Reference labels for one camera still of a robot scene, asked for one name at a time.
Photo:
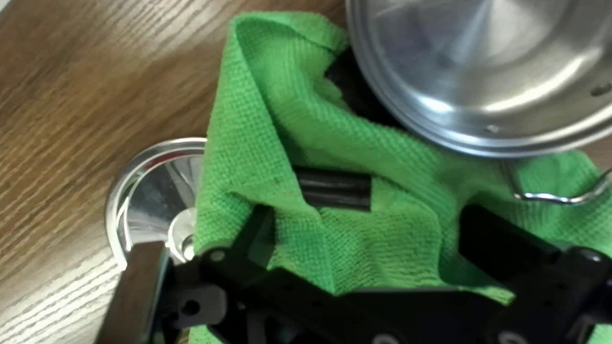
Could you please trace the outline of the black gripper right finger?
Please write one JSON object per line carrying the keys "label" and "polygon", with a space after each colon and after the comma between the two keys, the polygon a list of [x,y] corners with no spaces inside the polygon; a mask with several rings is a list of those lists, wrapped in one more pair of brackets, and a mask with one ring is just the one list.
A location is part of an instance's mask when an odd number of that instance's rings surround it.
{"label": "black gripper right finger", "polygon": [[465,207],[459,217],[459,253],[507,288],[535,284],[604,286],[610,259],[587,247],[558,249],[484,207]]}

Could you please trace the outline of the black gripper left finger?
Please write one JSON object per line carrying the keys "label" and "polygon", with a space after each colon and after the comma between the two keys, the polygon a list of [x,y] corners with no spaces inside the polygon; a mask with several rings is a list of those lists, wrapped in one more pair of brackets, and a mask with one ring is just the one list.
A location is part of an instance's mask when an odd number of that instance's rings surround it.
{"label": "black gripper left finger", "polygon": [[252,276],[268,268],[275,249],[275,213],[258,205],[229,247],[210,249],[203,263],[226,274]]}

